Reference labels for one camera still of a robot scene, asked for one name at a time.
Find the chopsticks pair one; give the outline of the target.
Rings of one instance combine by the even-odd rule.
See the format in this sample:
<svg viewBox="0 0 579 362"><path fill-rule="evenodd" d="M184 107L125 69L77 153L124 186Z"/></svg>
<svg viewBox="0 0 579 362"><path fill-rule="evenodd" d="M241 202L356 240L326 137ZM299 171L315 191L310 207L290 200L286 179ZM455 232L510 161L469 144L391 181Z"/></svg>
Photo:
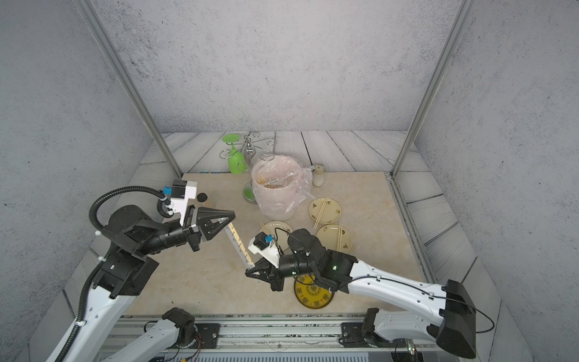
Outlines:
<svg viewBox="0 0 579 362"><path fill-rule="evenodd" d="M250 255L247 253L247 249L244 246L243 241L241 241L241 238L238 235L238 232L236 231L233 223L229 223L226 226L225 231L226 231L226 234L229 237L229 240L231 241L234 249L238 252L239 257L241 258L242 262L246 266L246 269L253 268L254 263L253 263Z"/></svg>

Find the chopsticks pair two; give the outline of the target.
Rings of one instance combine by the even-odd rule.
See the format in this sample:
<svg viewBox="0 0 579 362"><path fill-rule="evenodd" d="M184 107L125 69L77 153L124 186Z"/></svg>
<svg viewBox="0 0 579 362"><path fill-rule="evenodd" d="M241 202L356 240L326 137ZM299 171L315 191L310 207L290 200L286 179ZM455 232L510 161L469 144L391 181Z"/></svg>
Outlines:
<svg viewBox="0 0 579 362"><path fill-rule="evenodd" d="M262 231L265 232L266 235L271 235L271 232L269 231L268 227L263 223L263 222L259 222L260 226L262 227Z"/></svg>

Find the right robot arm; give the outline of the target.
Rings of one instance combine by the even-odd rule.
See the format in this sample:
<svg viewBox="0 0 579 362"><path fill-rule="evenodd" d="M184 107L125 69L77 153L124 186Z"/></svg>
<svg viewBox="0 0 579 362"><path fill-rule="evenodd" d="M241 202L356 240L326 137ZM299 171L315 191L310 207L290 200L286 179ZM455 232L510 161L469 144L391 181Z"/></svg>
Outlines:
<svg viewBox="0 0 579 362"><path fill-rule="evenodd" d="M345 348L398 348L407 344L410 360L419 361L416 340L435 342L443 351L474 359L476 325L487 315L477 309L465 286L448 280L444 285L403 278L336 250L325 248L306 229L289 232L288 249L281 250L277 234L260 232L248 249L260 258L245 275L282 291L294 280L296 298L309 309L327 306L337 292L371 297L400 308L399 312L370 308L360 324L344 323L339 344Z"/></svg>

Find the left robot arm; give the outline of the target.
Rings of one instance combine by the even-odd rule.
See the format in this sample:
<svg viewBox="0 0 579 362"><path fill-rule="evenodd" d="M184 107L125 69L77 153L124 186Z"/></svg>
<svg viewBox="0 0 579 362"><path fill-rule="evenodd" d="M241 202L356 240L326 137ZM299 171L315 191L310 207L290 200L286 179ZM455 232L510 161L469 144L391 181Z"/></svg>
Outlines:
<svg viewBox="0 0 579 362"><path fill-rule="evenodd" d="M99 221L97 214L103 204L133 192L155 196L159 214L178 214L179 219L160 223L137 205L126 205L117 209L107 224ZM177 181L172 195L147 186L125 186L107 192L91 205L91 224L111 244L87 277L75 320L49 356L50 361L95 359L119 318L158 268L151 256L183 245L198 251L202 242L212 240L235 219L234 211L190 205L195 196L194 183Z"/></svg>

